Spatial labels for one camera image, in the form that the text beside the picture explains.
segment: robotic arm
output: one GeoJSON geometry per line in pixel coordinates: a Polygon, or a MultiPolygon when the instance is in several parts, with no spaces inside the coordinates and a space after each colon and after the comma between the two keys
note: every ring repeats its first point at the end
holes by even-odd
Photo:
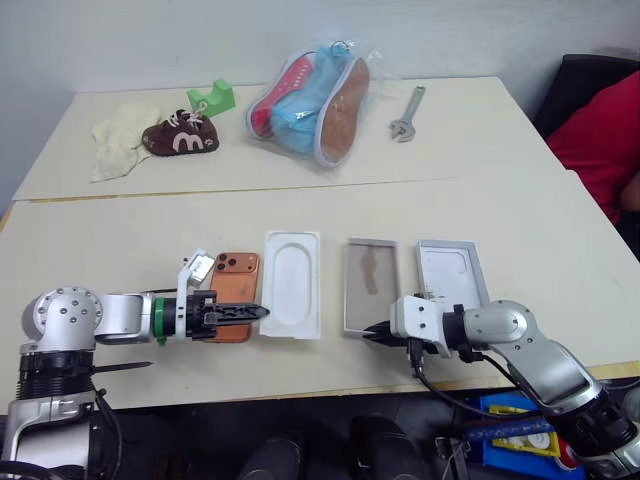
{"type": "MultiPolygon", "coordinates": [[[[164,344],[168,337],[212,338],[218,325],[247,324],[268,315],[259,305],[218,304],[214,291],[188,294],[190,287],[200,286],[213,264],[214,258],[204,250],[196,251],[178,275],[175,298],[158,292],[105,295],[63,287],[31,302],[22,318],[30,341],[20,348],[17,399],[9,405],[2,452],[3,461],[27,470],[0,473],[71,465],[71,472],[66,468],[58,476],[84,480],[98,478],[105,470],[114,476],[119,461],[98,457],[105,456],[101,452],[106,430],[119,427],[91,376],[149,363],[94,367],[96,342],[131,344],[155,338],[164,344]],[[94,404],[103,421],[92,415],[94,404]]],[[[121,444],[116,447],[118,458],[121,449],[121,444]]]]}
{"type": "Polygon", "coordinates": [[[565,347],[538,330],[526,307],[500,300],[443,313],[436,302],[406,296],[391,307],[390,331],[420,339],[445,358],[452,350],[499,354],[587,469],[602,478],[640,475],[638,426],[565,347]]]}

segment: wall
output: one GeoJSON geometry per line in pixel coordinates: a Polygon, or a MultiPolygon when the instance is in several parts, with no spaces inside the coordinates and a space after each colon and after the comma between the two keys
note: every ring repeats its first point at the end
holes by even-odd
{"type": "Polygon", "coordinates": [[[334,38],[401,76],[499,75],[532,114],[564,53],[638,56],[640,2],[0,0],[0,212],[72,92],[264,82],[334,38]]]}

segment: shoe sole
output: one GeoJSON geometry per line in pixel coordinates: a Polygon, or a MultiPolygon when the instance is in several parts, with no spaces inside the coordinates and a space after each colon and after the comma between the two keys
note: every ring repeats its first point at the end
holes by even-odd
{"type": "Polygon", "coordinates": [[[309,50],[309,49],[303,49],[303,50],[298,50],[296,53],[294,53],[293,55],[291,55],[289,57],[289,59],[285,62],[284,66],[282,67],[282,70],[280,70],[280,75],[278,75],[278,78],[276,78],[276,80],[271,83],[271,85],[269,85],[269,88],[265,91],[265,93],[258,98],[258,100],[256,100],[255,102],[253,102],[249,108],[247,108],[247,111],[245,113],[245,118],[244,118],[244,122],[245,122],[245,126],[247,128],[247,130],[249,131],[249,133],[251,133],[252,136],[254,136],[255,138],[259,139],[259,140],[265,140],[267,138],[270,138],[271,135],[260,135],[258,132],[256,132],[256,130],[253,128],[253,122],[251,120],[251,117],[253,116],[253,111],[254,109],[260,105],[260,103],[267,98],[269,95],[271,95],[271,92],[273,92],[273,90],[278,86],[278,84],[280,83],[280,81],[284,78],[284,76],[287,74],[287,72],[289,71],[289,69],[291,68],[291,66],[296,63],[300,58],[304,57],[305,55],[309,54],[309,53],[315,53],[315,50],[309,50]]]}
{"type": "Polygon", "coordinates": [[[186,152],[176,152],[176,151],[172,151],[170,153],[160,153],[160,152],[153,152],[151,151],[152,149],[149,148],[148,144],[146,142],[141,142],[142,145],[144,145],[144,148],[147,149],[147,151],[151,154],[151,155],[155,155],[156,157],[177,157],[178,155],[192,155],[194,153],[210,153],[210,152],[215,152],[219,147],[220,147],[220,141],[216,141],[213,145],[210,145],[208,147],[204,147],[202,149],[199,150],[187,150],[186,152]]]}
{"type": "Polygon", "coordinates": [[[314,158],[325,167],[344,162],[353,146],[362,100],[369,89],[369,68],[361,58],[348,65],[320,110],[314,136],[314,158]]]}

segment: orange phone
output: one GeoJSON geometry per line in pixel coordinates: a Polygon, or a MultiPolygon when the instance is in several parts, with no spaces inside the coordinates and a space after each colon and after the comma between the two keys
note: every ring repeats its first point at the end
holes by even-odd
{"type": "MultiPolygon", "coordinates": [[[[257,253],[221,253],[213,265],[211,290],[217,293],[218,303],[253,303],[258,285],[260,257],[257,253]]],[[[209,343],[242,343],[249,340],[251,325],[218,327],[209,343]]]]}

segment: adjustable wrench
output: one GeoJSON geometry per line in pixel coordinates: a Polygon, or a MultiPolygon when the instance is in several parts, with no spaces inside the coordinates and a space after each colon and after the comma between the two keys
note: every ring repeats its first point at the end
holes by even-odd
{"type": "Polygon", "coordinates": [[[416,129],[413,128],[411,119],[415,115],[416,110],[418,110],[424,91],[425,88],[423,86],[416,87],[413,90],[411,100],[409,100],[409,104],[407,105],[407,109],[404,111],[404,115],[402,115],[400,119],[394,120],[389,124],[389,128],[391,129],[391,138],[393,140],[397,138],[399,142],[408,142],[415,136],[416,129]]]}

